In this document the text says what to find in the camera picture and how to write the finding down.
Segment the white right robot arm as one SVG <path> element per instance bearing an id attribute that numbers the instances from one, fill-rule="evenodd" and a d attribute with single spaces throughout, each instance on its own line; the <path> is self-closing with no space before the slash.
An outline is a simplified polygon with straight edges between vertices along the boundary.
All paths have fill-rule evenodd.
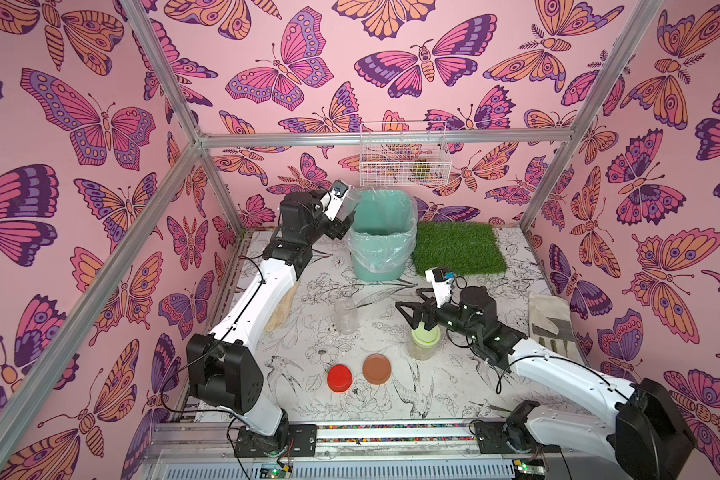
<path id="1" fill-rule="evenodd" d="M 542 346 L 500 322 L 497 303 L 482 286 L 464 288 L 458 302 L 452 302 L 446 283 L 416 294 L 416 302 L 395 304 L 411 328 L 443 327 L 460 334 L 467 348 L 501 377 L 525 377 L 586 409 L 579 415 L 534 400 L 521 402 L 503 426 L 504 441 L 513 451 L 551 445 L 609 460 L 632 479 L 680 476 L 697 442 L 663 385 L 606 375 Z"/>

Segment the brown jar lid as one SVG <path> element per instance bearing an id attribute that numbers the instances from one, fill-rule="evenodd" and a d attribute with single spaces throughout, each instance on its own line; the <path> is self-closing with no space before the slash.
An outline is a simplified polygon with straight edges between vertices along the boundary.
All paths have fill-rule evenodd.
<path id="1" fill-rule="evenodd" d="M 385 384 L 392 375 L 392 367 L 389 359 L 379 353 L 369 355 L 362 368 L 364 379 L 372 385 Z"/>

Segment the clear peanut jar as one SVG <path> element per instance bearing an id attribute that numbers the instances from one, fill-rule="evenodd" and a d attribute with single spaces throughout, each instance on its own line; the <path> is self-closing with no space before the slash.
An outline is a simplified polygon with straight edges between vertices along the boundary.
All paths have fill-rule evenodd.
<path id="1" fill-rule="evenodd" d="M 334 305 L 334 325 L 341 335 L 351 335 L 359 328 L 359 317 L 355 302 L 351 298 L 342 298 Z"/>

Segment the brown lid peanut jar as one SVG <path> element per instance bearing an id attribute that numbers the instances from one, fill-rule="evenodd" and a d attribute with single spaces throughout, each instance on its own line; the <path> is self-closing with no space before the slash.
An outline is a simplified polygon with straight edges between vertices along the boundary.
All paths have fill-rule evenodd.
<path id="1" fill-rule="evenodd" d="M 357 189 L 348 190 L 342 197 L 342 204 L 337 214 L 337 217 L 341 220 L 346 219 L 351 215 L 357 208 L 358 203 L 361 200 L 362 192 Z"/>

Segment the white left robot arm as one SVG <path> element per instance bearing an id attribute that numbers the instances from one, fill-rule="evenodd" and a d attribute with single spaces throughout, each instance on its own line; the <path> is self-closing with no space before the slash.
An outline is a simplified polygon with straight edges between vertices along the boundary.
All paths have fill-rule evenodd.
<path id="1" fill-rule="evenodd" d="M 186 346 L 191 396 L 242 422 L 257 447 L 278 453 L 288 446 L 287 413 L 263 394 L 264 376 L 254 352 L 264 327 L 313 257 L 320 238 L 342 239 L 354 219 L 357 193 L 341 181 L 328 189 L 287 194 L 278 226 L 255 263 L 257 274 L 231 311 Z"/>

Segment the red jar lid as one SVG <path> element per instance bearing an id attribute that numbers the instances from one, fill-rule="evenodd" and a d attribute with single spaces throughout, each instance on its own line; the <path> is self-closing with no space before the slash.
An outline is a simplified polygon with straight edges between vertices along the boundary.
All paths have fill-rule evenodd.
<path id="1" fill-rule="evenodd" d="M 342 393 L 352 386 L 353 375 L 346 365 L 337 364 L 330 368 L 326 380 L 331 391 Z"/>

